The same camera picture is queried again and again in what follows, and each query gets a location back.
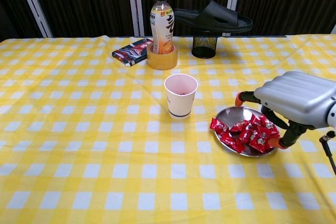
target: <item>cup rim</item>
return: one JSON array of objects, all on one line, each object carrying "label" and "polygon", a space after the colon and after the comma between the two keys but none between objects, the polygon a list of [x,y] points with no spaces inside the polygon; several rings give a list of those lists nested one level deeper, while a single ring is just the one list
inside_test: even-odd
[{"label": "cup rim", "polygon": [[[196,82],[196,88],[195,88],[192,92],[190,92],[190,93],[188,93],[188,94],[176,94],[176,93],[170,91],[170,90],[167,88],[167,86],[166,86],[166,81],[167,81],[167,79],[170,78],[171,76],[177,76],[177,75],[180,75],[180,76],[189,76],[189,77],[193,78],[194,81]],[[179,97],[185,97],[185,96],[187,96],[187,95],[190,95],[190,94],[196,92],[196,90],[198,89],[198,81],[197,81],[194,77],[190,76],[189,74],[186,74],[186,73],[175,73],[175,74],[172,74],[172,75],[168,76],[168,77],[164,80],[164,88],[165,88],[166,91],[168,91],[170,94],[177,95],[177,96],[179,96]]]}]

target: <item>black slipper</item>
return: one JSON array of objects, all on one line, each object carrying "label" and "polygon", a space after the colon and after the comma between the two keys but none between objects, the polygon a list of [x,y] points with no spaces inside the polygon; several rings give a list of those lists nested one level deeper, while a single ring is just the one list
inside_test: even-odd
[{"label": "black slipper", "polygon": [[177,22],[194,28],[221,33],[242,33],[250,31],[253,27],[250,18],[240,16],[234,10],[230,10],[212,0],[199,11],[174,9],[174,16]]}]

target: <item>mesh pencil holder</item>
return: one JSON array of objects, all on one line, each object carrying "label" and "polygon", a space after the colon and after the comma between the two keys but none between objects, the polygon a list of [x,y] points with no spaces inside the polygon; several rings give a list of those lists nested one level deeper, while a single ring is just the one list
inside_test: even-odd
[{"label": "mesh pencil holder", "polygon": [[205,30],[194,30],[193,56],[201,59],[209,59],[216,55],[217,39],[221,33]]}]

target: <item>bottle label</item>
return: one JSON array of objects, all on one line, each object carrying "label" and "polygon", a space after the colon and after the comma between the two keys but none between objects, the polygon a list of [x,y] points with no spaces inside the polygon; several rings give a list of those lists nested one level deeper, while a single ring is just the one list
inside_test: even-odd
[{"label": "bottle label", "polygon": [[156,54],[168,54],[173,51],[173,10],[154,10],[150,14],[150,21],[153,33],[153,52]]}]

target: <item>book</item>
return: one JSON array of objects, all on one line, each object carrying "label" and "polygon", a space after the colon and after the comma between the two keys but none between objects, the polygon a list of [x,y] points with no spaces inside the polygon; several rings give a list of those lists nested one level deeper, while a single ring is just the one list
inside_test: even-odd
[{"label": "book", "polygon": [[146,48],[152,42],[153,41],[148,38],[140,39],[113,51],[112,56],[124,63],[126,67],[130,67],[147,58]]}]

